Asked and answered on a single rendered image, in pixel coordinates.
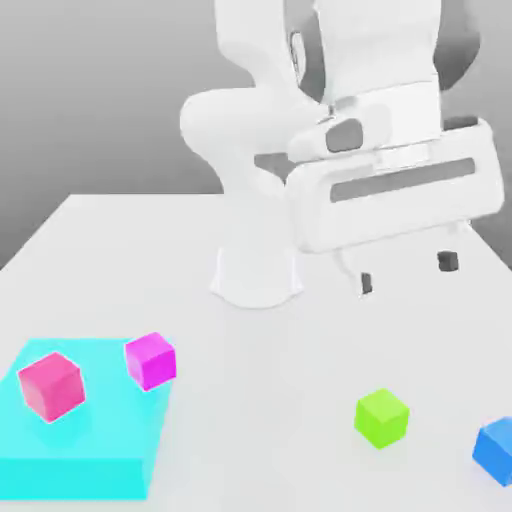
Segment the small green cube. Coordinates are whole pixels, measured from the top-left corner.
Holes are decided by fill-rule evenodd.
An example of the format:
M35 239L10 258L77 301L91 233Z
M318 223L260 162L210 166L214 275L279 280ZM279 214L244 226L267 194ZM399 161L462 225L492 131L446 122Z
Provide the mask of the small green cube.
M382 449L405 436L409 415L409 407L391 391L379 389L358 400L354 427L375 448Z

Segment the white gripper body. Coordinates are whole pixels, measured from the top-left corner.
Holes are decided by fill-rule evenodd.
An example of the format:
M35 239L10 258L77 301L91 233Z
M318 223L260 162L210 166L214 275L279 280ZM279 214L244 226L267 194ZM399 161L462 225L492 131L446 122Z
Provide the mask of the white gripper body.
M425 144L299 165L285 193L306 253L477 219L504 203L493 131L471 117L450 119Z

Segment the small blue cube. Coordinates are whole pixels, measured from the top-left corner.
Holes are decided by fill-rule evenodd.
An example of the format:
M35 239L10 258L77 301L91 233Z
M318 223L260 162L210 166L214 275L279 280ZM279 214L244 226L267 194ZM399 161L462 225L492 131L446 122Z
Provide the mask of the small blue cube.
M472 458L502 487L512 485L512 417L483 426Z

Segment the small magenta cube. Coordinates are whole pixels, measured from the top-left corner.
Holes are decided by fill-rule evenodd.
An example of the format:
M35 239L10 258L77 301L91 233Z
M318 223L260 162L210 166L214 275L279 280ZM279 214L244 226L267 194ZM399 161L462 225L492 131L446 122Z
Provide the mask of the small magenta cube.
M177 376L175 349L158 332L126 343L124 354L128 374L145 392Z

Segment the large cyan box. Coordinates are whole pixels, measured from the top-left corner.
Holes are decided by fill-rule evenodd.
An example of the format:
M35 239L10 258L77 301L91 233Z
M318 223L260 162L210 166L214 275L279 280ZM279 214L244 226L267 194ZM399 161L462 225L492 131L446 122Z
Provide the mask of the large cyan box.
M125 340L31 339L0 380L0 501L144 500L171 385L145 392ZM58 352L81 370L86 400L52 423L27 407L18 372Z

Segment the small pink cube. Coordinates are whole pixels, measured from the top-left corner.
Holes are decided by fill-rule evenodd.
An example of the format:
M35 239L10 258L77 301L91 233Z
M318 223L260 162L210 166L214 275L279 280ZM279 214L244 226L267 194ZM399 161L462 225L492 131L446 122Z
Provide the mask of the small pink cube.
M52 423L85 402L81 369L53 352L18 371L26 405Z

